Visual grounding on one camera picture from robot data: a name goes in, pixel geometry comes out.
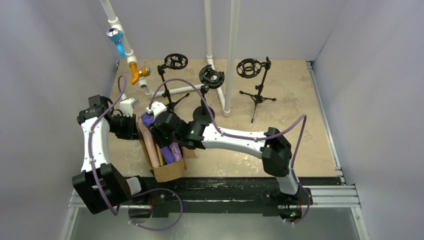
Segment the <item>black round-base mic stand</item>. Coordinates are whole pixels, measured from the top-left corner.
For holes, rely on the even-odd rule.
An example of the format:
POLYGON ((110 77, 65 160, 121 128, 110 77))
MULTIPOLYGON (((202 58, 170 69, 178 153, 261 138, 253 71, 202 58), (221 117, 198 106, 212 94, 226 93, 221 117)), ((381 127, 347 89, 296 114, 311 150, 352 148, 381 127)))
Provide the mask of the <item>black round-base mic stand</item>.
MULTIPOLYGON (((200 87, 200 94, 206 100, 206 95, 209 90, 217 89, 221 87, 225 81, 225 74, 223 71, 215 70, 211 64, 203 67, 199 72, 199 80, 202 84, 200 87)), ((211 115, 209 114, 206 104, 203 100, 200 101, 198 106, 193 112, 193 119, 195 121, 211 123, 215 118, 215 112, 211 106, 209 106, 211 115)))

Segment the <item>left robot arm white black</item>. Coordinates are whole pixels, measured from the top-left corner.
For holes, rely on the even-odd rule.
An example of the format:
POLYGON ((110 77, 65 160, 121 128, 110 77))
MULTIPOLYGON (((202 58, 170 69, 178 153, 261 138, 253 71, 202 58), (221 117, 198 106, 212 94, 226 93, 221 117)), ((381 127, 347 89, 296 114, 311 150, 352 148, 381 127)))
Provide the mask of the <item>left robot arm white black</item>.
POLYGON ((119 205, 130 201, 145 185, 141 177, 123 176, 110 161, 109 134, 122 140, 142 140, 136 116, 113 114, 112 100, 95 95, 89 107, 81 110, 77 122, 84 138, 81 172, 72 177, 74 190, 92 214, 106 210, 118 212, 119 205))

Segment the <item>brown cardboard box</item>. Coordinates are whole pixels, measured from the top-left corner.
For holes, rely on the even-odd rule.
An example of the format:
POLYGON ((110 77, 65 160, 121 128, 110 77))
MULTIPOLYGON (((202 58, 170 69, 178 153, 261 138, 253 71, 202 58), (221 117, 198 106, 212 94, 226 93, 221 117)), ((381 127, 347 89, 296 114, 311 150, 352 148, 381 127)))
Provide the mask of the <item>brown cardboard box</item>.
POLYGON ((164 160, 164 157, 163 157, 163 155, 160 151, 159 146, 155 143, 156 151, 157 151, 159 162, 160 162, 160 167, 152 168, 150 160, 149 160, 149 156, 148 156, 148 153, 147 153, 147 150, 146 150, 146 146, 145 146, 145 143, 143 141, 143 136, 142 136, 141 133, 140 133, 140 136, 141 136, 140 145, 143 149, 143 153, 145 155, 145 159, 146 159, 146 162, 147 162, 147 165, 148 165, 148 169, 153 174, 156 181, 159 182, 159 183, 169 182, 169 181, 173 181, 173 180, 176 180, 176 179, 183 177, 184 174, 185 174, 185 171, 187 169, 186 164, 185 164, 185 160, 186 159, 195 159, 195 158, 198 157, 198 155, 196 154, 196 152, 193 149, 187 149, 185 147, 182 147, 179 144, 181 151, 182 151, 182 154, 183 154, 183 159, 181 159, 179 161, 175 161, 174 163, 167 164, 164 160))

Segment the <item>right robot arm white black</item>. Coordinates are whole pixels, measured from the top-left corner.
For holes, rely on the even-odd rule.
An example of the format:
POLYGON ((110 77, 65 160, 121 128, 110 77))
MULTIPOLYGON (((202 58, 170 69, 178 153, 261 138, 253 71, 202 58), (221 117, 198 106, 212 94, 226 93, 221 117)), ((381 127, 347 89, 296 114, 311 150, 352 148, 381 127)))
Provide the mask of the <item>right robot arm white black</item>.
POLYGON ((275 127, 266 132, 216 128, 208 122, 185 122, 168 111, 154 115, 153 126, 161 136, 190 150, 221 149, 260 159, 263 170, 276 178, 281 193, 294 196, 299 190, 292 145, 275 127))

